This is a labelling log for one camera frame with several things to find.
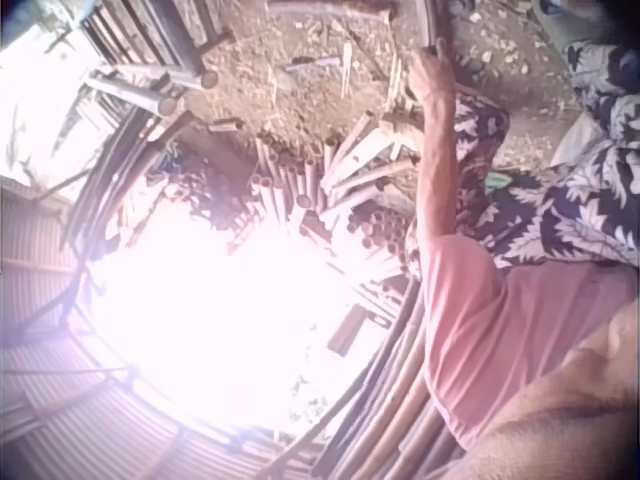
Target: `wood scrap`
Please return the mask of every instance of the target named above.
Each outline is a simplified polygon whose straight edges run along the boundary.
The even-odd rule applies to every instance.
[[[389,23],[395,15],[392,5],[383,8],[361,1],[276,0],[267,2],[267,11],[273,15],[299,13],[375,20],[384,23]]]
[[[349,80],[351,78],[351,57],[353,56],[353,47],[351,43],[344,44],[342,53],[342,89],[340,90],[340,98],[344,98],[349,93]]]

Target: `sunlight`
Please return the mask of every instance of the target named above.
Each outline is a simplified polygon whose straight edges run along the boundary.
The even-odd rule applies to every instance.
[[[309,327],[319,327],[315,341],[327,338],[352,300],[338,274],[278,229],[260,228],[231,257],[219,237],[186,207],[159,207],[135,249],[97,266],[108,286],[95,302],[97,328],[199,418],[290,431]],[[326,375],[327,398],[375,346],[360,347],[348,366],[327,351],[342,361]]]

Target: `bundle of bamboo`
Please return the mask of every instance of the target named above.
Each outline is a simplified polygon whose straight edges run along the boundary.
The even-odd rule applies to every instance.
[[[256,137],[258,163],[249,189],[268,221],[299,232],[307,212],[322,213],[325,198],[319,187],[323,162],[294,159],[271,136]]]

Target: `bamboo stick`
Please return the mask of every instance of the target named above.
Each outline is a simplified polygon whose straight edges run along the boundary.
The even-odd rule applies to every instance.
[[[363,189],[344,197],[338,203],[322,212],[320,219],[322,221],[329,220],[331,217],[340,215],[345,210],[357,207],[368,200],[376,198],[382,192],[384,192],[384,187],[378,183],[364,187]]]
[[[291,216],[289,217],[289,228],[292,232],[298,232],[300,225],[304,221],[304,217],[311,208],[311,200],[306,195],[298,195],[296,202],[291,210]]]
[[[316,168],[316,162],[313,159],[305,160],[304,174],[306,181],[306,194],[311,199],[311,208],[315,210],[316,200],[318,198],[318,170]]]
[[[413,162],[411,160],[400,160],[390,165],[375,168],[369,172],[358,175],[357,177],[348,178],[337,183],[332,189],[332,192],[338,194],[345,193],[347,190],[363,185],[368,182],[377,180],[378,178],[393,175],[404,170],[413,168]]]
[[[371,122],[372,119],[373,119],[373,113],[368,111],[364,112],[356,122],[356,125],[353,127],[353,130],[351,130],[349,135],[347,135],[347,138],[344,139],[344,141],[336,151],[333,157],[333,161],[331,162],[330,169],[328,171],[325,170],[324,177],[320,182],[322,188],[324,188],[325,193],[328,193],[329,191],[329,187],[331,184],[330,182],[332,181],[333,174],[338,168],[338,165],[340,164],[342,159],[347,155],[349,150],[351,150],[351,148],[354,146],[356,140],[362,134],[362,132],[364,132],[365,128],[367,128],[367,126],[369,125],[369,122]]]
[[[307,192],[307,181],[304,176],[304,167],[296,167],[296,186],[298,195],[309,195],[309,192]]]
[[[407,322],[407,331],[403,342],[399,347],[396,362],[392,366],[392,370],[389,373],[390,387],[383,388],[384,403],[378,410],[378,414],[373,418],[369,424],[367,430],[355,443],[352,455],[345,463],[344,468],[347,471],[353,470],[359,465],[367,455],[371,452],[376,442],[384,434],[385,429],[389,426],[394,416],[397,415],[398,409],[402,404],[402,401],[407,395],[407,392],[415,382],[422,364],[424,363],[425,350],[425,329],[416,329],[416,323],[418,321],[418,315],[424,312],[424,295],[419,293],[417,302],[414,306],[411,318]]]
[[[278,169],[278,154],[275,152],[269,152],[267,156],[267,166],[269,167],[269,173],[274,180],[280,178],[280,170]]]
[[[280,226],[287,225],[287,197],[284,191],[284,182],[281,179],[273,181],[273,197],[276,203],[276,211],[278,213],[278,222]]]
[[[376,387],[378,377],[381,375],[389,357],[394,350],[398,339],[402,335],[404,328],[409,320],[410,314],[413,311],[413,305],[415,304],[417,295],[420,292],[420,282],[415,279],[409,281],[407,290],[405,291],[400,311],[396,317],[396,321],[393,323],[387,336],[385,337],[383,344],[380,347],[378,354],[376,355],[375,362],[371,367],[369,374],[364,383],[364,388],[360,392],[360,395],[356,399],[355,403],[349,411],[349,415],[345,421],[340,425],[340,428],[334,435],[333,439],[327,444],[320,459],[314,466],[312,475],[317,476],[320,471],[326,468],[326,465],[332,462],[332,457],[335,455],[335,451],[340,447],[340,443],[351,442],[353,435],[358,431],[362,425],[363,420],[359,420],[356,417],[356,421],[351,417],[359,414],[361,410],[367,405],[368,397]]]
[[[336,148],[338,148],[338,142],[334,138],[326,138],[323,144],[323,158],[324,158],[324,175],[331,170],[331,164],[333,158],[336,155]]]
[[[429,447],[438,438],[438,433],[446,428],[438,409],[433,401],[430,401],[427,406],[427,414],[419,421],[413,436],[400,452],[400,458],[387,472],[384,479],[404,480],[411,478],[413,473],[420,468],[421,458],[429,452]]]
[[[376,472],[380,470],[394,449],[398,447],[398,443],[405,435],[407,428],[413,423],[428,398],[427,382],[423,371],[420,370],[393,420],[389,423],[373,450],[368,452],[364,464],[353,475],[349,474],[349,471],[343,467],[343,470],[338,472],[337,477],[353,480],[370,480],[374,478]],[[358,464],[355,462],[350,465],[351,469],[357,468],[357,466]]]

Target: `floral pants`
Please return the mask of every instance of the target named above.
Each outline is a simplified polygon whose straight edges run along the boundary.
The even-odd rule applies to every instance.
[[[479,96],[457,98],[457,231],[482,244],[499,268],[546,260],[638,266],[640,55],[580,42],[567,56],[573,87],[605,138],[561,165],[514,173],[490,194],[485,181],[509,128],[508,114]],[[419,277],[415,225],[406,253]]]

